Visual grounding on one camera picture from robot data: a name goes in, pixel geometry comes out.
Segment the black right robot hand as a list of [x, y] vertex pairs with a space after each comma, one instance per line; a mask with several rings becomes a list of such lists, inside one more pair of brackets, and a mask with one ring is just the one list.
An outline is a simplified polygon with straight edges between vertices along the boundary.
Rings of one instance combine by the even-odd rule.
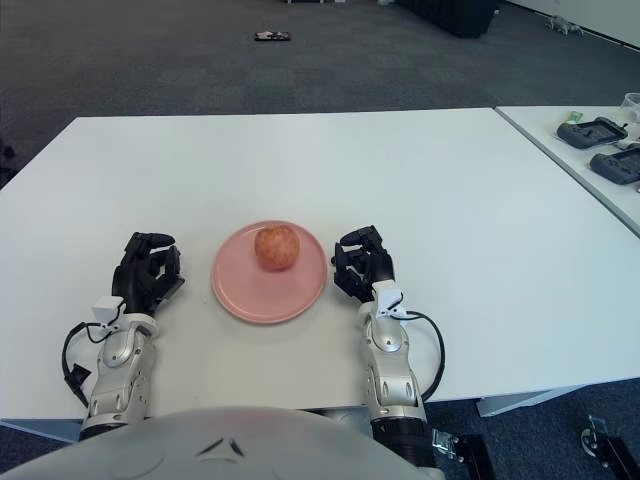
[[374, 300], [374, 283], [395, 279], [392, 258], [374, 225], [352, 231], [336, 242], [331, 264], [334, 284], [361, 303]]

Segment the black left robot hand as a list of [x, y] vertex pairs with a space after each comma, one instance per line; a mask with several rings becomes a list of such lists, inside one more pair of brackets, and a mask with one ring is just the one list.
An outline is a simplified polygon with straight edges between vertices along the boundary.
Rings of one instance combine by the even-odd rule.
[[168, 234], [135, 232], [114, 270], [112, 295], [123, 298], [126, 313], [153, 317], [159, 305], [184, 283], [175, 239]]

